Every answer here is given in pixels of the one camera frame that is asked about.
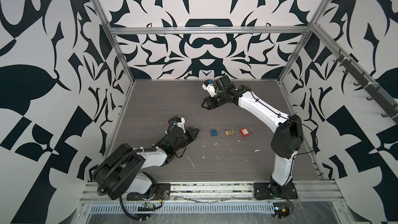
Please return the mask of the blue padlock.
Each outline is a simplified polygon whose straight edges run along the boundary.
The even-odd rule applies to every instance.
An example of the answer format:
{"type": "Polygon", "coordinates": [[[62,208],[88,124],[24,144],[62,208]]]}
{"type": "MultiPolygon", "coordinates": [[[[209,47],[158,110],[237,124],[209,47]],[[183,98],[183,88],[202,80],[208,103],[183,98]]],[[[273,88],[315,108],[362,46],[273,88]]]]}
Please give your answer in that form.
{"type": "Polygon", "coordinates": [[[210,127],[210,136],[218,136],[218,129],[215,126],[210,127]]]}

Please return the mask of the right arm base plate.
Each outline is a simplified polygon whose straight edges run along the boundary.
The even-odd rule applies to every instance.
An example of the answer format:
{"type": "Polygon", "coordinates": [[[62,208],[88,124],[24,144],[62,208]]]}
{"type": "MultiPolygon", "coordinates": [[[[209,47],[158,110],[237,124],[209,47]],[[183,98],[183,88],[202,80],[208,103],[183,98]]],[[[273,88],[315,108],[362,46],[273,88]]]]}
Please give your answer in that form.
{"type": "Polygon", "coordinates": [[[254,183],[254,197],[256,200],[284,199],[297,200],[299,198],[292,181],[281,186],[275,182],[254,183]]]}

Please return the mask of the brass padlock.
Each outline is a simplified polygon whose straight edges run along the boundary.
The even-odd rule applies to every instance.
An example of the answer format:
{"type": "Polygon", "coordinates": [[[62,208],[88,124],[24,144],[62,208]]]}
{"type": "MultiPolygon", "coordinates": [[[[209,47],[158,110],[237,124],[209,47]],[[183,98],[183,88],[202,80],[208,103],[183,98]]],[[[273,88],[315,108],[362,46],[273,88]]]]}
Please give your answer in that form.
{"type": "Polygon", "coordinates": [[[234,131],[232,129],[230,129],[229,127],[225,127],[224,132],[225,132],[226,136],[234,135],[234,131]]]}

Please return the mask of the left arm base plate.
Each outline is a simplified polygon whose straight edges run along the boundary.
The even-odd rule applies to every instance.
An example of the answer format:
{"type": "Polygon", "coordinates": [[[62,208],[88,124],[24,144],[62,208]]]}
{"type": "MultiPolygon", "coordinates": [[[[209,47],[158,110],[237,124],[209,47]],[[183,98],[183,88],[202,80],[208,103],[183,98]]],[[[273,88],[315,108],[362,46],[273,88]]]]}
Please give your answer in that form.
{"type": "Polygon", "coordinates": [[[127,195],[126,199],[128,201],[158,201],[168,200],[170,198],[171,192],[171,184],[169,183],[160,183],[153,184],[146,193],[139,194],[136,192],[131,192],[127,195]]]}

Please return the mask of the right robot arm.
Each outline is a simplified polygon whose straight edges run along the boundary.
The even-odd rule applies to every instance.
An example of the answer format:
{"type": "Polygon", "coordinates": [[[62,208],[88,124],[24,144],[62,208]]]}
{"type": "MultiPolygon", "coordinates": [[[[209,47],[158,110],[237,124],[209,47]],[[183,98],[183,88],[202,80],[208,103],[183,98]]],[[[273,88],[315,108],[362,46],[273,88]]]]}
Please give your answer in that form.
{"type": "Polygon", "coordinates": [[[216,80],[206,80],[202,88],[209,94],[204,99],[202,108],[214,110],[227,103],[233,103],[265,123],[274,134],[271,141],[271,148],[275,154],[273,173],[268,183],[254,183],[255,199],[298,199],[292,172],[304,141],[305,125],[301,118],[277,110],[257,97],[249,87],[234,85],[227,75],[216,80]]]}

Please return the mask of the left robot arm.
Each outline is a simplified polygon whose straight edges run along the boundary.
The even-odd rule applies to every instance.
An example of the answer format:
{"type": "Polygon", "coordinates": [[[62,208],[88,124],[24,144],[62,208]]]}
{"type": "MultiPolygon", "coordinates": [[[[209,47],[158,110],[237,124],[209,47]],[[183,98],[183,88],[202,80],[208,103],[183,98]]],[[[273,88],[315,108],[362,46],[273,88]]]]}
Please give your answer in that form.
{"type": "Polygon", "coordinates": [[[94,171],[97,194],[119,200],[123,213],[138,222],[148,220],[163,206],[169,196],[170,185],[159,184],[144,169],[163,167],[175,158],[178,151],[186,151],[200,132],[197,127],[185,126],[183,117],[174,116],[168,121],[165,136],[150,148],[133,148],[120,145],[94,171]]]}

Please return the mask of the red safety padlock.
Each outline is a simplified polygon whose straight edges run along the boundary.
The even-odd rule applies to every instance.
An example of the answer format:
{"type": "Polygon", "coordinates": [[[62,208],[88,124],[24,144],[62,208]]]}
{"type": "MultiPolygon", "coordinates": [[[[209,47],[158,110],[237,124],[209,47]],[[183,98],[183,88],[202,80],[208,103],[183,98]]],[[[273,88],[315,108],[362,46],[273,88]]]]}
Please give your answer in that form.
{"type": "Polygon", "coordinates": [[[237,126],[243,137],[247,137],[250,135],[249,130],[242,123],[238,123],[237,126]]]}

